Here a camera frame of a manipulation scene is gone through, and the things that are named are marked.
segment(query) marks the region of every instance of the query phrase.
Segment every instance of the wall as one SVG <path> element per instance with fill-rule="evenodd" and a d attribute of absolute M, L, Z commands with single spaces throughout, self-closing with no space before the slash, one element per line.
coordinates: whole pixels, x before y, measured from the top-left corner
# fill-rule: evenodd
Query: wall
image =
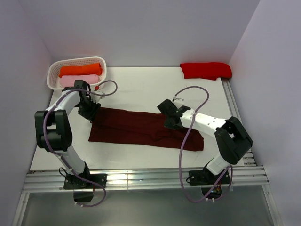
<path fill-rule="evenodd" d="M 34 113 L 45 109 L 50 53 L 16 0 L 0 0 L 0 221 L 10 225 L 36 146 Z"/>
<path fill-rule="evenodd" d="M 54 60 L 229 62 L 259 0 L 20 0 Z"/>
<path fill-rule="evenodd" d="M 231 61 L 231 85 L 285 225 L 301 222 L 301 1 L 261 0 Z"/>

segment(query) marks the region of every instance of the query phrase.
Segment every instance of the table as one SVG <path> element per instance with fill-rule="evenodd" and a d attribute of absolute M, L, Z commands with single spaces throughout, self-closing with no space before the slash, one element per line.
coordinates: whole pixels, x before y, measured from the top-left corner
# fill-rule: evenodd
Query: table
<path fill-rule="evenodd" d="M 137 112 L 159 113 L 157 105 L 165 99 L 172 99 L 174 94 L 184 87 L 198 85 L 210 93 L 209 101 L 199 112 L 217 118 L 231 116 L 221 79 L 185 80 L 180 67 L 113 67 L 107 69 L 107 80 L 118 83 L 118 91 L 100 100 L 103 107 L 124 109 Z M 107 83 L 102 89 L 109 93 L 113 84 Z M 60 91 L 54 91 L 50 104 L 59 97 Z M 179 97 L 185 99 L 185 105 L 195 109 L 206 98 L 204 91 L 189 89 Z M 147 145 L 125 145 L 88 142 L 92 124 L 77 114 L 73 109 L 69 115 L 73 133 L 73 147 L 79 157 L 91 170 L 127 170 L 127 169 L 169 169 L 178 167 L 179 150 Z M 184 151 L 182 167 L 204 167 L 217 153 L 214 138 L 202 134 L 204 150 Z M 58 170 L 63 166 L 51 153 L 36 148 L 30 170 Z M 242 160 L 237 166 L 244 166 Z"/>

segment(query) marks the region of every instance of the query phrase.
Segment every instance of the cloth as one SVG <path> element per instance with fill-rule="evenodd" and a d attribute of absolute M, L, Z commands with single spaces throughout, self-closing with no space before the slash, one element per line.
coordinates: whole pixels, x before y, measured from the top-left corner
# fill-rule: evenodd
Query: cloth
<path fill-rule="evenodd" d="M 92 124 L 89 141 L 115 144 L 139 144 L 180 148 L 188 129 L 172 130 L 164 127 L 165 116 L 148 112 L 100 108 Z M 185 150 L 202 151 L 203 137 L 192 130 Z"/>
<path fill-rule="evenodd" d="M 84 80 L 88 84 L 95 84 L 99 82 L 99 76 L 97 74 L 68 75 L 63 76 L 60 80 L 60 83 L 63 87 L 74 86 L 75 80 Z"/>
<path fill-rule="evenodd" d="M 100 63 L 83 66 L 63 66 L 61 67 L 59 77 L 62 78 L 65 75 L 84 75 L 84 74 L 97 74 L 101 75 L 103 69 Z"/>
<path fill-rule="evenodd" d="M 210 63 L 184 63 L 180 64 L 185 79 L 210 79 L 232 78 L 232 71 L 229 65 L 218 62 Z"/>

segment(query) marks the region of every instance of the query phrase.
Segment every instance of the white basket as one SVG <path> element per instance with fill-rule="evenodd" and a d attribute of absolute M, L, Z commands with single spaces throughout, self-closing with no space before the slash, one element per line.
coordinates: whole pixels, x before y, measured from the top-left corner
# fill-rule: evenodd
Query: white basket
<path fill-rule="evenodd" d="M 61 86 L 60 83 L 60 77 L 58 77 L 61 67 L 62 66 L 70 66 L 70 65 L 75 65 L 75 66 L 82 66 L 82 65 L 90 65 L 90 64 L 95 64 L 95 63 L 100 63 L 103 73 L 99 75 L 99 82 L 90 84 L 91 90 L 94 90 L 94 87 L 99 85 L 101 82 L 103 82 L 107 76 L 107 65 L 105 64 L 105 60 L 94 56 L 94 57 L 85 57 L 85 58 L 77 58 L 77 59 L 70 59 L 70 60 L 61 60 L 57 61 L 54 64 L 52 64 L 48 70 L 48 75 L 47 75 L 47 85 L 49 88 L 53 90 L 62 90 L 63 87 Z"/>

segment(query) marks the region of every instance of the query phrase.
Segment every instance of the metal frame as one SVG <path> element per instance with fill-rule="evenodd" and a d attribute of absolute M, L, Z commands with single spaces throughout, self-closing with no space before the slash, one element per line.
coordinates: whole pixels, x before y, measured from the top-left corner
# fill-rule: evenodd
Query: metal frame
<path fill-rule="evenodd" d="M 241 120 L 229 81 L 222 79 L 222 85 L 231 115 Z M 233 185 L 262 185 L 274 225 L 283 225 L 270 192 L 269 181 L 264 167 L 256 165 L 251 150 L 244 155 L 243 161 L 245 163 L 244 167 L 234 167 Z M 183 178 L 186 179 L 188 177 L 189 170 L 195 169 L 183 169 Z M 106 186 L 108 191 L 180 188 L 178 169 L 93 170 L 91 173 L 106 173 L 108 175 Z M 63 183 L 64 177 L 58 172 L 44 171 L 27 174 L 13 225 L 21 225 L 30 193 L 73 192 L 73 190 L 63 190 Z"/>

